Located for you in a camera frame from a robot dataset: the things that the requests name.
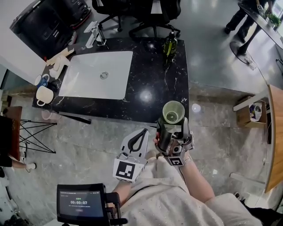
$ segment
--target screen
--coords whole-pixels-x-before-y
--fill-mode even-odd
[[[60,214],[75,217],[103,217],[100,192],[60,191]]]

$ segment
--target faucet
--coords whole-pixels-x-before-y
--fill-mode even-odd
[[[99,28],[99,24],[97,21],[92,21],[88,27],[84,30],[84,33],[88,33],[91,32],[92,34],[90,35],[87,44],[85,44],[85,47],[92,48],[93,47],[93,43],[96,40],[98,42],[98,46],[106,46],[106,39],[102,33],[102,31]]]

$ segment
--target green plant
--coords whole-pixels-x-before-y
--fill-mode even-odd
[[[271,20],[271,22],[275,25],[275,26],[279,26],[281,24],[280,19],[275,15],[275,14],[267,14],[267,17]]]

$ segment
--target office chair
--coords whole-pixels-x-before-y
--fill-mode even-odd
[[[141,21],[140,26],[129,31],[130,37],[135,37],[135,32],[147,27],[152,27],[154,36],[158,37],[158,26],[177,31],[176,36],[180,36],[181,31],[168,24],[180,15],[180,0],[160,0],[162,14],[151,14],[153,0],[130,0],[130,4],[132,16]]]
[[[102,24],[116,16],[118,16],[118,32],[122,31],[121,16],[125,15],[129,9],[128,0],[92,0],[92,7],[100,14],[109,15],[100,21],[98,27],[102,29]]]

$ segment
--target mug handle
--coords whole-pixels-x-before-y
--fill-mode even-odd
[[[45,103],[44,103],[43,101],[42,101],[43,104],[39,104],[39,102],[40,102],[40,100],[37,101],[37,105],[38,105],[38,106],[41,106],[41,107],[42,107],[42,106],[45,105]]]
[[[43,75],[43,78],[44,78],[45,76],[48,76],[48,79],[47,79],[47,82],[48,82],[48,81],[49,81],[49,79],[50,79],[50,77],[49,77],[49,75],[48,75],[48,74],[45,74],[45,75]]]

